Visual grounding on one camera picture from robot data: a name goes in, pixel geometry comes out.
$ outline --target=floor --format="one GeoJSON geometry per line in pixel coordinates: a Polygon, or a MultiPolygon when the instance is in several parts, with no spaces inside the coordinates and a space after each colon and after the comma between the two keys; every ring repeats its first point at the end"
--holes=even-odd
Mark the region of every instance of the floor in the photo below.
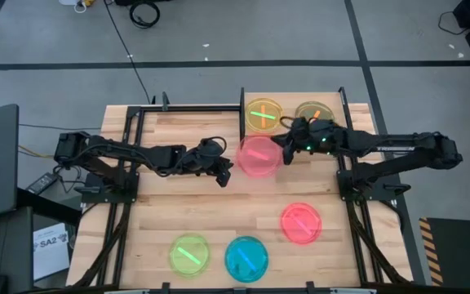
{"type": "MultiPolygon", "coordinates": [[[[350,102],[370,103],[378,131],[440,131],[454,139],[464,158],[458,167],[400,176],[413,186],[406,206],[419,236],[422,216],[470,220],[470,49],[463,36],[437,27],[440,13],[458,2],[173,0],[158,3],[160,22],[147,30],[132,25],[126,8],[110,10],[151,96],[236,103],[240,87],[344,86],[350,102]]],[[[459,30],[451,15],[443,25],[459,30]]],[[[99,127],[106,105],[146,103],[128,62],[101,1],[76,14],[56,0],[0,0],[0,105],[18,104],[21,123],[99,127]]],[[[59,133],[21,127],[20,144],[52,154],[59,133]]],[[[20,187],[54,165],[20,154],[20,187]]],[[[46,197],[77,195],[57,185],[46,197]]],[[[423,278],[430,283],[427,267],[423,278]]]]}

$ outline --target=blue petri dish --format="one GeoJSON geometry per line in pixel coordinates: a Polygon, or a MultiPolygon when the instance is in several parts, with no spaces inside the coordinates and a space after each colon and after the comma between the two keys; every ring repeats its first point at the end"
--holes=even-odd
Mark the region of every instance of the blue petri dish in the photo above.
{"type": "Polygon", "coordinates": [[[268,252],[257,239],[242,236],[233,240],[226,249],[224,263],[229,274],[239,282],[253,283],[268,269],[268,252]]]}

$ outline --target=wooden tabletop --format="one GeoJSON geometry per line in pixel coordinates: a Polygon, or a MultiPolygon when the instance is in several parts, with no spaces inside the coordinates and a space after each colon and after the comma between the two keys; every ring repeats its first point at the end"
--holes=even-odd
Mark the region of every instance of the wooden tabletop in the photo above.
{"type": "MultiPolygon", "coordinates": [[[[289,116],[306,100],[320,101],[331,108],[337,123],[345,125],[338,93],[247,93],[246,104],[262,97],[280,101],[283,115],[289,116]]],[[[375,132],[368,104],[350,104],[349,108],[356,130],[375,132]]],[[[126,109],[127,105],[107,107],[101,129],[103,137],[121,140],[126,109]]],[[[223,156],[235,161],[238,126],[239,115],[235,112],[149,113],[144,120],[141,144],[145,147],[183,144],[192,148],[201,138],[222,136],[228,142],[223,156]]],[[[253,131],[246,128],[246,134],[252,135],[253,131]]],[[[364,160],[377,162],[381,157],[369,155],[364,160]]],[[[335,179],[337,169],[338,164],[330,155],[301,153],[295,155],[290,166],[281,167],[269,178],[251,179],[235,166],[230,170],[228,186],[220,188],[211,176],[161,178],[141,167],[121,287],[160,288],[163,282],[170,282],[172,288],[305,287],[306,281],[314,281],[316,287],[358,286],[348,215],[335,179]],[[322,232],[314,243],[300,246],[282,233],[279,218],[291,203],[307,203],[321,216],[322,232]],[[200,234],[211,250],[208,268],[196,278],[180,277],[169,263],[172,243],[186,233],[200,234]],[[259,239],[269,254],[266,274],[249,284],[233,279],[224,265],[226,247],[244,235],[259,239]]],[[[397,215],[380,203],[369,205],[380,250],[402,276],[411,279],[397,215]]],[[[109,204],[99,204],[82,219],[67,285],[82,277],[102,248],[108,212],[109,204]]],[[[368,278],[372,280],[369,255],[363,248],[368,278]]],[[[114,261],[115,249],[109,258],[107,283],[112,280],[114,261]]]]}

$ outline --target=green petri dish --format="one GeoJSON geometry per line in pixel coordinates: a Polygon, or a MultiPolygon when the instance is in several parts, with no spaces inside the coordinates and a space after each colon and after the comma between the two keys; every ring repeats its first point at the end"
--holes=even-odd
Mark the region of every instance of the green petri dish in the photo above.
{"type": "Polygon", "coordinates": [[[181,277],[197,277],[208,267],[209,261],[208,243],[198,234],[182,235],[171,246],[171,269],[181,277]]]}

